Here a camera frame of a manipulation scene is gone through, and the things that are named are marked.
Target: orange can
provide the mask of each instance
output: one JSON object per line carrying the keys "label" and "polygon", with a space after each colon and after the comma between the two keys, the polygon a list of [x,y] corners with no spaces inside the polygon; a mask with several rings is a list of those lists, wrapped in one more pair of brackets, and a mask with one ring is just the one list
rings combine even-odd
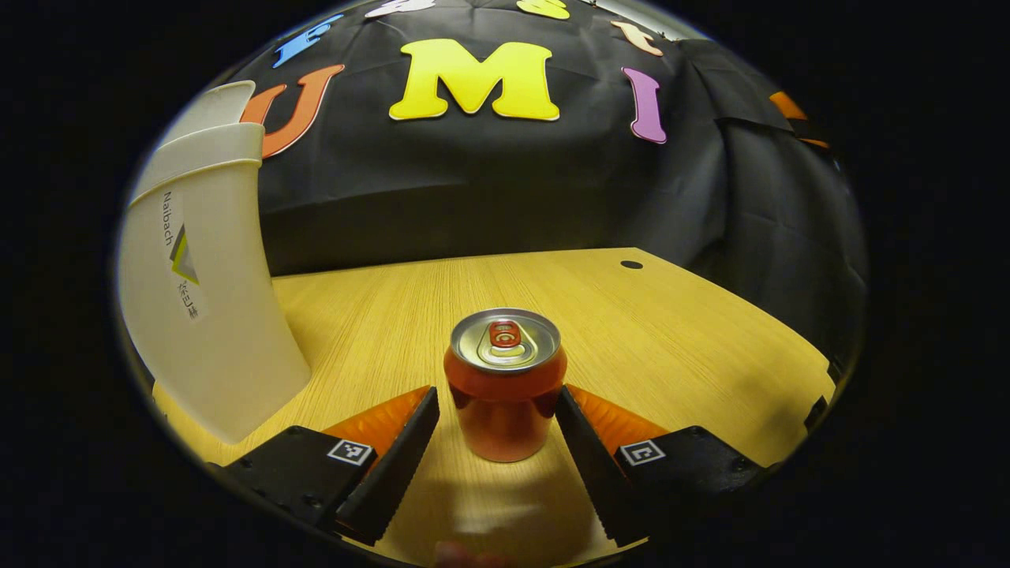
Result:
{"label": "orange can", "polygon": [[471,451],[515,462],[543,447],[568,368],[550,320],[504,307],[467,316],[452,329],[444,367]]}

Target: white plastic container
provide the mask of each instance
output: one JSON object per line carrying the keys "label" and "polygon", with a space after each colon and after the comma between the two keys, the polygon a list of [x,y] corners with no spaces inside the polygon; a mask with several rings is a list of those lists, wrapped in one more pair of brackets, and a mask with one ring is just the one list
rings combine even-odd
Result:
{"label": "white plastic container", "polygon": [[140,174],[123,221],[119,301],[155,379],[235,444],[309,382],[260,232],[264,128],[239,123],[251,81],[198,98]]}

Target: yellow letter m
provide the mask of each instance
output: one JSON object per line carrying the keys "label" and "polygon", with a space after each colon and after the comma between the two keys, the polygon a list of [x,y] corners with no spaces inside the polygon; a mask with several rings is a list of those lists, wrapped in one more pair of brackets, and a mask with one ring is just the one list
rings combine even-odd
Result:
{"label": "yellow letter m", "polygon": [[410,56],[403,100],[389,109],[396,120],[441,116],[448,109],[438,97],[441,79],[468,114],[484,105],[500,81],[502,96],[491,108],[502,116],[557,120],[561,111],[547,94],[545,65],[550,51],[532,43],[502,43],[484,62],[456,39],[424,39],[400,49]]}

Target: wooden tabletop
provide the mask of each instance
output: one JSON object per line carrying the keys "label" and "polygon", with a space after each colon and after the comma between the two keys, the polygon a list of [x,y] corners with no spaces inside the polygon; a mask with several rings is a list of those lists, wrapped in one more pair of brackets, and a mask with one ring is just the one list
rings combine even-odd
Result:
{"label": "wooden tabletop", "polygon": [[[625,268],[625,260],[642,268]],[[156,403],[201,459],[226,465],[291,424],[321,431],[435,385],[441,418],[372,549],[420,565],[430,565],[439,540],[508,554],[523,567],[618,550],[557,421],[544,448],[522,462],[492,463],[466,448],[441,359],[452,326],[475,311],[510,306],[545,315],[569,355],[567,382],[672,431],[705,427],[764,466],[796,448],[811,405],[834,390],[826,359],[796,333],[637,249],[386,265],[280,277],[274,288],[312,368],[301,393],[234,446],[193,422],[157,383]]]}

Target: blue letter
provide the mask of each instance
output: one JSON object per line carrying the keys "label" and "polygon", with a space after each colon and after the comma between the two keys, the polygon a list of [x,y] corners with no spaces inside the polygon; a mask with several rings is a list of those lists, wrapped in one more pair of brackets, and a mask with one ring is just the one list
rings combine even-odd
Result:
{"label": "blue letter", "polygon": [[312,29],[309,29],[305,33],[300,33],[292,37],[290,40],[288,40],[287,43],[278,48],[277,51],[274,53],[281,54],[281,57],[280,59],[277,60],[277,63],[274,64],[274,69],[281,67],[282,65],[284,65],[285,62],[297,56],[298,54],[304,52],[312,43],[318,41],[319,36],[322,35],[323,33],[326,33],[326,30],[329,29],[329,23],[336,21],[342,17],[343,14],[337,14],[321,22],[319,25],[316,25]]}

